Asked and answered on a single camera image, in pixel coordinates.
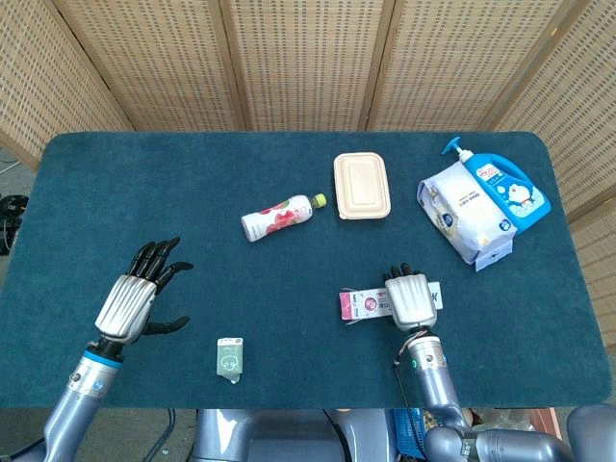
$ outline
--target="woven panel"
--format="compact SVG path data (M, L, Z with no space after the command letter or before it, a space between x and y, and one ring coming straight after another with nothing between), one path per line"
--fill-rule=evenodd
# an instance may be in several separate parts
M0 2L0 136L37 160L59 133L132 130L57 19L40 0Z
M357 130L382 1L231 1L257 130Z
M374 130L474 130L560 0L407 0Z
M138 129L238 128L210 2L55 3Z
M616 209L573 237L605 343L616 344Z
M499 125L548 145L565 210L616 183L616 3L595 0Z

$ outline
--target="blue ring on robotic arm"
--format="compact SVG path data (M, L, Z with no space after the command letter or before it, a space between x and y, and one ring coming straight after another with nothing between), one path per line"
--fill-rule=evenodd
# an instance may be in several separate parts
M98 356L90 351L84 351L84 357L91 359L92 361L96 361L97 363L104 364L105 366L109 366L110 368L120 369L122 367L122 363L103 358L102 356Z

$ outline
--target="table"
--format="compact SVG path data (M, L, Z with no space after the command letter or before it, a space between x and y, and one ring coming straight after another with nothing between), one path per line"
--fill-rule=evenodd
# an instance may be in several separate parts
M514 253L475 273L415 199L420 180L454 162L453 133L77 133L52 140L14 250L0 314L0 406L51 406L133 253L182 237L194 263L156 300L154 321L180 332L141 338L108 406L401 407L391 320L345 325L338 292L381 287L409 262L441 282L436 332L464 406L578 405L606 398L609 367L545 145L530 133L465 133L461 145L521 166L552 212ZM392 212L341 220L332 162L373 151ZM240 217L291 195L325 193L306 223L257 243ZM216 376L216 341L244 337L244 374ZM411 403L421 398L408 365Z

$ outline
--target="robotic arm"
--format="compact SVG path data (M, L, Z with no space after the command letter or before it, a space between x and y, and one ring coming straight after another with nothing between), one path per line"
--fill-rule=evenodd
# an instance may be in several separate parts
M95 325L100 338L86 348L44 428L44 441L14 454L19 462L67 462L74 459L102 399L123 363L122 350L141 335L169 334L190 320L149 322L152 303L173 276L193 265L179 262L165 268L180 238L148 243L112 287Z
M429 462L616 460L616 408L606 404L572 412L568 430L573 451L547 433L502 429L473 432L462 414L441 341L430 331L436 323L436 309L425 276L412 273L407 264L402 264L400 269L392 267L384 279L394 305L394 321L400 330L411 334L394 366L398 373L400 358L408 350L425 408L441 425L425 435L423 451Z

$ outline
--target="plastic bottle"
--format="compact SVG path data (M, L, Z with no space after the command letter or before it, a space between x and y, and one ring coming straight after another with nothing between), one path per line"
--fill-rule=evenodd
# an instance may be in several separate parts
M314 209L324 207L325 204L327 199L323 194L310 199L305 195L294 195L266 210L244 215L242 226L248 240L254 243L281 228L306 221Z
M448 142L441 154L454 148L460 162L481 188L499 206L521 234L552 209L547 197L514 163L498 154L474 154L458 145L460 137Z

